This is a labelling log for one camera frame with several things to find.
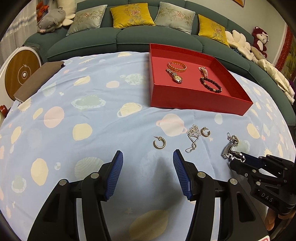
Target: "blue gripper pad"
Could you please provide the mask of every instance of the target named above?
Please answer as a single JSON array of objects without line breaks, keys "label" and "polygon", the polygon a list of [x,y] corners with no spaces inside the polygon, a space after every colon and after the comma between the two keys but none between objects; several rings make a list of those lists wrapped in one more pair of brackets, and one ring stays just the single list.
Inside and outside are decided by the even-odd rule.
[{"label": "blue gripper pad", "polygon": [[191,182],[184,168],[185,161],[183,157],[180,158],[177,151],[174,151],[173,163],[177,172],[183,195],[186,196],[188,200],[190,200],[192,197]]},{"label": "blue gripper pad", "polygon": [[112,168],[106,180],[106,192],[105,198],[109,198],[113,195],[121,169],[123,165],[123,154],[121,151],[117,151],[115,157],[111,162]]}]

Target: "light blue bedspread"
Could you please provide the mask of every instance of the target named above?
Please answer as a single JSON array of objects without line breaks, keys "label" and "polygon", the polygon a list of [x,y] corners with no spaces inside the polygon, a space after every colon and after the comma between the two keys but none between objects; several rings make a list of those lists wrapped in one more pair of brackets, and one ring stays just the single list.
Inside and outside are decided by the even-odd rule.
[{"label": "light blue bedspread", "polygon": [[[22,240],[59,180],[82,180],[117,150],[123,152],[123,168],[114,195],[102,204],[113,241],[185,240],[194,204],[182,194],[175,149],[199,171],[224,181],[233,176],[221,157],[227,132],[241,141],[238,151],[295,159],[288,127],[270,95],[236,74],[254,102],[244,116],[149,107],[148,53],[76,57],[65,64],[26,102],[14,102],[0,130],[0,209]],[[211,135],[186,153],[186,131],[193,124]],[[153,136],[164,137],[166,147],[155,149]],[[213,240],[217,233],[215,224]]]}]

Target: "book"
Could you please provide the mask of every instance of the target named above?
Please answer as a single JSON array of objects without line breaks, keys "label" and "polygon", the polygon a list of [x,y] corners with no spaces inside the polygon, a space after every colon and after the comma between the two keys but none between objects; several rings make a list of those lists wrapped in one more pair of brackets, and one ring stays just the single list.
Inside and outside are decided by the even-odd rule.
[{"label": "book", "polygon": [[15,92],[14,97],[21,103],[25,102],[64,66],[63,61],[46,62]]}]

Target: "jewelry tray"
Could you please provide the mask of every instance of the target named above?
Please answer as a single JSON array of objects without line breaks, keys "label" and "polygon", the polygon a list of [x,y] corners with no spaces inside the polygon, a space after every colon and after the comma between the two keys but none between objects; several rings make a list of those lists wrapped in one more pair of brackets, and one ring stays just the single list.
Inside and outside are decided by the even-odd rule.
[{"label": "jewelry tray", "polygon": [[[173,81],[166,72],[171,61],[187,66],[185,72],[177,72],[183,79],[181,84]],[[202,85],[200,78],[203,74],[198,67],[206,67],[208,78],[222,87],[221,93],[214,93]],[[216,58],[193,50],[150,44],[149,73],[151,107],[244,115],[253,104],[237,80]]]}]

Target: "beaded bracelet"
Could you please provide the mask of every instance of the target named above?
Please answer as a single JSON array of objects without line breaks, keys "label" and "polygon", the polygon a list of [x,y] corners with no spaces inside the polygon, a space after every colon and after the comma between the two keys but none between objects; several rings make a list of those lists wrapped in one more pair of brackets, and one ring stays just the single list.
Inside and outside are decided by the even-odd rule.
[{"label": "beaded bracelet", "polygon": [[[221,86],[218,84],[218,83],[216,83],[214,80],[211,80],[211,79],[209,79],[208,77],[207,77],[207,69],[205,68],[205,67],[199,67],[198,68],[201,72],[202,72],[202,74],[204,75],[204,77],[201,77],[200,78],[200,82],[208,89],[208,90],[210,90],[210,91],[212,91],[212,92],[215,92],[215,93],[221,93],[222,92],[222,88],[221,88]],[[212,88],[212,87],[210,87],[210,86],[208,86],[206,83],[205,83],[205,80],[206,81],[208,81],[208,82],[210,82],[210,83],[212,83],[214,86],[216,86],[218,89],[217,90],[215,90],[214,88]]]},{"label": "beaded bracelet", "polygon": [[[213,89],[212,87],[210,87],[210,86],[208,86],[206,83],[205,83],[205,80],[206,81],[208,81],[208,82],[210,82],[210,83],[212,83],[214,86],[216,86],[218,89],[217,90],[215,90],[215,89]],[[218,84],[218,83],[216,83],[214,80],[211,80],[211,79],[209,79],[209,78],[206,78],[206,77],[201,77],[200,78],[200,82],[208,89],[208,90],[210,90],[210,91],[212,91],[212,92],[215,92],[215,93],[221,93],[222,92],[222,88],[221,88],[221,86]]]}]

